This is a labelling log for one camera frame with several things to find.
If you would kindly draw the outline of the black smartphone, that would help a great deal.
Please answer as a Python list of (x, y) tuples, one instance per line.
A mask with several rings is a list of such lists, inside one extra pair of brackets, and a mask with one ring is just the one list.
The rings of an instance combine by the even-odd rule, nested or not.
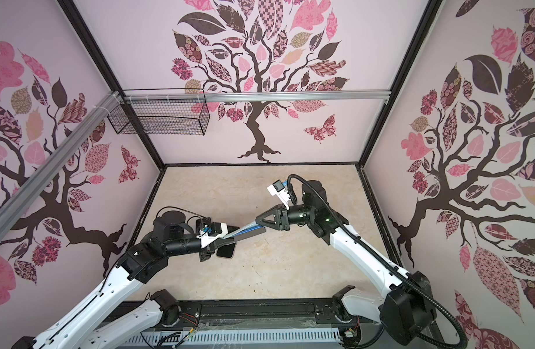
[(230, 241), (238, 242), (243, 241), (245, 239), (258, 236), (260, 234), (264, 234), (266, 232), (266, 228), (262, 226), (255, 226), (253, 228), (249, 228), (245, 231), (241, 231), (239, 234), (236, 234), (235, 236), (232, 236), (229, 238)]

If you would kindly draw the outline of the light blue phone case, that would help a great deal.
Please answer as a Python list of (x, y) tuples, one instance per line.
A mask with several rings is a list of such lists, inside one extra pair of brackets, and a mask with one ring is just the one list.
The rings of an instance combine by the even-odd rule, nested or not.
[(245, 225), (244, 227), (239, 228), (236, 231), (229, 233), (228, 235), (225, 236), (225, 238), (233, 238), (234, 236), (237, 236), (239, 234), (248, 233), (248, 232), (260, 229), (260, 228), (262, 228), (261, 225), (256, 224), (256, 222), (251, 222), (250, 224)]

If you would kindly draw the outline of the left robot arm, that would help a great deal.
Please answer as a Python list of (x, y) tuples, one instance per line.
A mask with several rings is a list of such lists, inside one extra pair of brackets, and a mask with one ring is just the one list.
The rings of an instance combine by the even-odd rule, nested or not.
[(219, 248), (235, 243), (241, 229), (209, 218), (191, 228), (182, 212), (169, 211), (154, 220), (154, 229), (128, 249), (100, 285), (56, 324), (36, 337), (22, 337), (14, 348), (117, 348), (156, 325), (173, 327), (189, 320), (167, 290), (153, 293), (135, 310), (104, 321), (130, 295), (169, 264), (170, 257), (199, 254), (206, 260)]

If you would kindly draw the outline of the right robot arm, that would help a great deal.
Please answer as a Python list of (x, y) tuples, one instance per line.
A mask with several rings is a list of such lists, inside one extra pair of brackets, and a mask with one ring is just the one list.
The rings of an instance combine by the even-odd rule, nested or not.
[(280, 180), (267, 190), (281, 202), (258, 215), (257, 224), (277, 231), (288, 231), (291, 225), (307, 226), (373, 283), (376, 296), (351, 289), (338, 297), (347, 314), (382, 324), (389, 336), (403, 346), (421, 337), (436, 320), (436, 306), (429, 301), (432, 290), (428, 278), (420, 272), (408, 272), (361, 238), (348, 220), (329, 206), (320, 182), (303, 183), (301, 204), (297, 204), (292, 187)]

